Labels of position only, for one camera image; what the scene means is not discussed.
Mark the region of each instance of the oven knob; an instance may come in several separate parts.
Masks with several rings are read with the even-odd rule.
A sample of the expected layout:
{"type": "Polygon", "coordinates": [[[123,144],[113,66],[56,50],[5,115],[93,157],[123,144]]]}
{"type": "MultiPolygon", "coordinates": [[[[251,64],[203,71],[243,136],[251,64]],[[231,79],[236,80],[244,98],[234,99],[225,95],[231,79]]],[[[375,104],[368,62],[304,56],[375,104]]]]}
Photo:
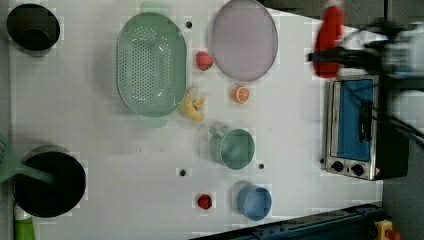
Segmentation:
{"type": "Polygon", "coordinates": [[[334,168],[336,172],[341,172],[343,170],[343,163],[337,161],[337,162],[334,162],[334,164],[331,167],[334,168]]]}
{"type": "Polygon", "coordinates": [[[356,176],[361,176],[362,174],[364,174],[364,168],[361,165],[355,165],[351,168],[351,170],[353,171],[353,173],[356,176]]]}

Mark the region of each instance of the black bowl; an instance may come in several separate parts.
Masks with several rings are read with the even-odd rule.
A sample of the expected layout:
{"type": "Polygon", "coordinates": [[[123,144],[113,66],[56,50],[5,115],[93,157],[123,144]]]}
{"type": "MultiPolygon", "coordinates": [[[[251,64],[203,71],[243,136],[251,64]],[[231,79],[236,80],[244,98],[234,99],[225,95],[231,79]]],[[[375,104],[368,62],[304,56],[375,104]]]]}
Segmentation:
{"type": "Polygon", "coordinates": [[[37,4],[23,4],[7,17],[7,31],[21,47],[31,51],[50,49],[60,36],[57,18],[47,8],[37,4]]]}
{"type": "Polygon", "coordinates": [[[30,157],[24,164],[55,176],[53,185],[21,174],[15,176],[13,195],[25,212],[43,218],[56,217],[74,208],[84,195],[85,171],[74,157],[44,152],[30,157]]]}

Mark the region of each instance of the small red object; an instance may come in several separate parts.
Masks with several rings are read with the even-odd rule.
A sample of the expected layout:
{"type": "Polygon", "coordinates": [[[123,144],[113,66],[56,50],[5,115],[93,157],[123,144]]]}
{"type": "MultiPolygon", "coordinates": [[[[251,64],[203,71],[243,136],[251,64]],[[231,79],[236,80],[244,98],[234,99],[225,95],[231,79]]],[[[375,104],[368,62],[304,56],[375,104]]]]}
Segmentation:
{"type": "MultiPolygon", "coordinates": [[[[343,32],[344,13],[340,6],[329,6],[324,13],[323,22],[319,30],[314,52],[320,52],[336,46],[343,32]]],[[[333,78],[339,71],[336,63],[314,62],[315,73],[322,78],[333,78]]]]}
{"type": "Polygon", "coordinates": [[[213,65],[213,58],[205,52],[198,52],[196,54],[196,63],[200,70],[206,71],[213,65]]]}
{"type": "Polygon", "coordinates": [[[207,194],[202,194],[202,196],[200,196],[197,200],[197,204],[199,207],[208,210],[212,207],[212,198],[207,194]]]}
{"type": "Polygon", "coordinates": [[[390,240],[402,240],[402,236],[400,235],[400,233],[393,230],[387,231],[386,237],[390,240]]]}

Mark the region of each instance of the green cup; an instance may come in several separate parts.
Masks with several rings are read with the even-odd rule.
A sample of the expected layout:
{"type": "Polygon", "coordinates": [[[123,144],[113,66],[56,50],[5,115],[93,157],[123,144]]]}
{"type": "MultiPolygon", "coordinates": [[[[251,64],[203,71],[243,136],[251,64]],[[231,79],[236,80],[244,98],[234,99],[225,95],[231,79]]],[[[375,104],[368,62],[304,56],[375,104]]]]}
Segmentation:
{"type": "Polygon", "coordinates": [[[252,161],[255,142],[252,135],[242,129],[211,128],[210,142],[212,158],[233,170],[240,170],[252,161]]]}

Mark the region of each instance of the white tabletop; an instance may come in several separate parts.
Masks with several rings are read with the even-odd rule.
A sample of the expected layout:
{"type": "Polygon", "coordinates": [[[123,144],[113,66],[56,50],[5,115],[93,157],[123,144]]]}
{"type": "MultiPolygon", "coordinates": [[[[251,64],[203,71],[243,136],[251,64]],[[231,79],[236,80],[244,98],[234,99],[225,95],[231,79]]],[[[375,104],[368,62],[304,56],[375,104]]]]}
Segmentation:
{"type": "Polygon", "coordinates": [[[40,145],[63,146],[88,177],[75,209],[36,219],[37,239],[187,239],[381,201],[382,182],[321,170],[325,81],[304,63],[319,21],[270,10],[279,34],[276,62],[249,83],[249,103],[236,105],[229,98],[235,80],[216,65],[207,72],[194,65],[198,50],[211,52],[212,23],[226,1],[166,2],[187,41],[188,86],[207,98],[202,123],[176,111],[165,128],[141,128],[120,99],[116,42],[141,1],[43,1],[58,16],[62,39],[43,58],[11,45],[16,150],[24,156],[40,145]],[[188,20],[191,30],[184,27],[188,20]],[[212,162],[208,129],[216,124],[254,135],[256,154],[247,168],[232,171],[212,162]],[[188,176],[178,176],[182,168],[188,176]],[[272,210],[263,221],[236,211],[234,200],[246,181],[271,191],[272,210]],[[195,205],[200,192],[214,198],[207,212],[195,205]]]}

